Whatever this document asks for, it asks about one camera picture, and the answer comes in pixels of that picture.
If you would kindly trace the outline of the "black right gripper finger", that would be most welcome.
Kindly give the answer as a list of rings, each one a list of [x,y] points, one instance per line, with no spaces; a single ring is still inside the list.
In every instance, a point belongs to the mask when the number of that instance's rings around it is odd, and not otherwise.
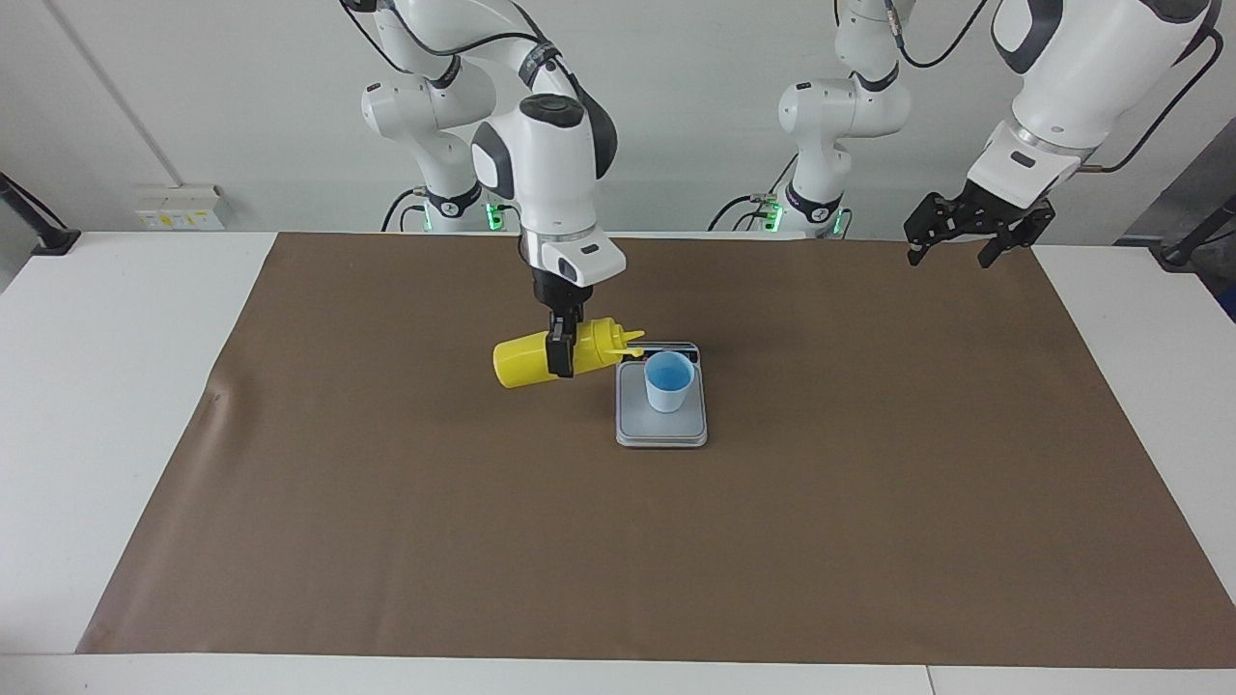
[[[574,378],[578,322],[581,322],[581,309],[550,312],[550,328],[545,335],[548,373]]]

